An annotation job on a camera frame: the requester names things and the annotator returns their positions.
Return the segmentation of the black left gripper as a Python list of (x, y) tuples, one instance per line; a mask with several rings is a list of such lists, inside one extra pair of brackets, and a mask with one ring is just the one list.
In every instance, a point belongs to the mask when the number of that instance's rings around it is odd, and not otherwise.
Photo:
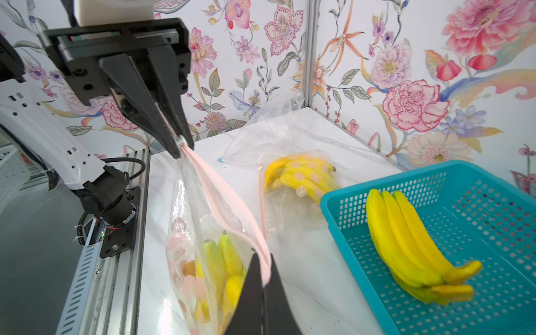
[(127, 118), (173, 158), (181, 154), (170, 128), (194, 148), (181, 104), (181, 94), (188, 91), (191, 51), (188, 29), (179, 18), (49, 29), (40, 41), (83, 104), (115, 93), (122, 97), (119, 104)]

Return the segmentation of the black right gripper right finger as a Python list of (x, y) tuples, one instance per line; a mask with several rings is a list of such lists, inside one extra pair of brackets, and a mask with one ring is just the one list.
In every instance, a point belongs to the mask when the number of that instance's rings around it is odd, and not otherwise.
[(264, 288), (263, 334), (302, 335), (291, 311), (288, 299), (272, 256), (271, 278)]

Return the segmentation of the aluminium corner post right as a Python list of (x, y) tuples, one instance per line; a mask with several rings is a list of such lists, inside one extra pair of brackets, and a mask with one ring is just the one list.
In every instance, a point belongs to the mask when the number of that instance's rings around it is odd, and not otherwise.
[(316, 41), (318, 36), (319, 0), (307, 1), (307, 43), (305, 46), (304, 65), (302, 66), (302, 91), (304, 107), (311, 107), (314, 99), (314, 80), (316, 63)]

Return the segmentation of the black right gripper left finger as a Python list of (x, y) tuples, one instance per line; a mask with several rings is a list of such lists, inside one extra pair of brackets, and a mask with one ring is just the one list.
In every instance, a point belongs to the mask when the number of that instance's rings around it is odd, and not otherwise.
[(237, 308), (224, 335), (261, 335), (263, 286), (258, 254), (253, 254)]

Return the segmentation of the yellow banana bunch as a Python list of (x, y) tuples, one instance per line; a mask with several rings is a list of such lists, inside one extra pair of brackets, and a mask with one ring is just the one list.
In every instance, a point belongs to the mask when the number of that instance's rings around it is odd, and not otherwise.
[(270, 163), (265, 170), (264, 191), (271, 193), (284, 186), (320, 204), (322, 197), (339, 187), (335, 182), (336, 168), (323, 157), (310, 154), (289, 155)]
[(474, 260), (454, 266), (402, 192), (371, 189), (366, 213), (378, 255), (408, 294), (425, 304), (440, 306), (473, 299), (474, 289), (465, 282), (479, 274), (482, 263)]

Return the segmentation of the pink dotted zip bag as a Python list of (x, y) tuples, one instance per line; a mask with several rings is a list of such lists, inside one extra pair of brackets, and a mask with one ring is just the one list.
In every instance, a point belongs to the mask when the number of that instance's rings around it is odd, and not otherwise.
[(271, 255), (243, 200), (184, 136), (176, 144), (166, 246), (170, 281), (190, 334), (223, 334), (252, 257), (258, 257), (264, 288), (272, 277)]

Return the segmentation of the teal plastic basket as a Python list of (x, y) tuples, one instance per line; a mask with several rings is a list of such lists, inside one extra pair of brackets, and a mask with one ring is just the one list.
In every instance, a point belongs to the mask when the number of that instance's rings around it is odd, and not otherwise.
[[(367, 226), (371, 189), (400, 191), (454, 265), (479, 260), (475, 296), (447, 306), (403, 291)], [(475, 164), (450, 161), (328, 193), (329, 231), (385, 334), (534, 334), (535, 199)]]

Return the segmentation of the clear zip-top bag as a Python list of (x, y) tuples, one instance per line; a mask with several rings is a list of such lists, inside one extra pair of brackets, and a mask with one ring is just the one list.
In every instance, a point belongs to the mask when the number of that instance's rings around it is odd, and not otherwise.
[(304, 101), (298, 89), (287, 88), (277, 93), (238, 130), (219, 161), (257, 166), (279, 156), (321, 150), (349, 172), (381, 168), (399, 171), (354, 135), (304, 107)]

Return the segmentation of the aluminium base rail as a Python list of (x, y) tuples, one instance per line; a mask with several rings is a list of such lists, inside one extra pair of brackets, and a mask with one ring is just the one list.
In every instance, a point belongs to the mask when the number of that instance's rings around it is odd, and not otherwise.
[(130, 184), (133, 220), (112, 232), (93, 221), (57, 326), (57, 334), (136, 334), (149, 170)]

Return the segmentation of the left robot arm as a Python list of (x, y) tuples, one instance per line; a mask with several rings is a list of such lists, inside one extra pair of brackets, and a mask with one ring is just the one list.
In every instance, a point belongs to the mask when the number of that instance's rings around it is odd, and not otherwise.
[[(84, 105), (113, 95), (120, 115), (156, 138), (175, 159), (194, 146), (181, 105), (191, 71), (188, 38), (178, 18), (40, 34), (47, 55)], [(7, 40), (1, 41), (1, 128), (35, 161), (47, 163), (101, 223), (121, 227), (135, 217), (137, 209), (127, 198), (128, 177), (52, 120)]]

